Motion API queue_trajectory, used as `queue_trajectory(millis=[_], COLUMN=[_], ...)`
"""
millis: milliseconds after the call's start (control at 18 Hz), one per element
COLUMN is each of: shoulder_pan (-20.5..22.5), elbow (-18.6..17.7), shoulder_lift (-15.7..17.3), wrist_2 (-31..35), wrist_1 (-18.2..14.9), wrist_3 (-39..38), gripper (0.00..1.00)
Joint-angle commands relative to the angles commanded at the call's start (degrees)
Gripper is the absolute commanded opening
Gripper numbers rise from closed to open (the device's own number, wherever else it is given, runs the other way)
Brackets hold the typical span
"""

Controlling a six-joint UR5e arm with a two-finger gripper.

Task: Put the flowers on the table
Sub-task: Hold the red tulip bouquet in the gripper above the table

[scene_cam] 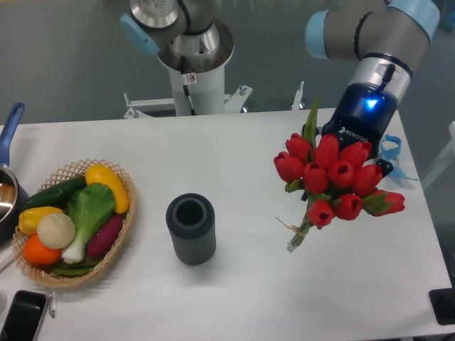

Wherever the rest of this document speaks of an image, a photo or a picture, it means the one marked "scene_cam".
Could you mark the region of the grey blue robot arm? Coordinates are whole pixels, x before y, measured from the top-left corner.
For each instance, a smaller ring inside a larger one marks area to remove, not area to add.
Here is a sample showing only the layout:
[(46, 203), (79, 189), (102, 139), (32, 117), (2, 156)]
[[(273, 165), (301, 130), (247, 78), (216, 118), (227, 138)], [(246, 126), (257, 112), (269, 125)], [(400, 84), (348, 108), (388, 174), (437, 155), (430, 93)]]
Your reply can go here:
[[(349, 1), (337, 11), (315, 13), (306, 25), (308, 52), (328, 60), (358, 60), (322, 132), (342, 148), (372, 145), (370, 157), (385, 175), (400, 178), (398, 148), (381, 141), (432, 41), (439, 22), (432, 1)], [(213, 16), (211, 1), (131, 1), (120, 26), (143, 54), (168, 69), (179, 116), (238, 112), (225, 100), (225, 65), (234, 51), (230, 29)]]

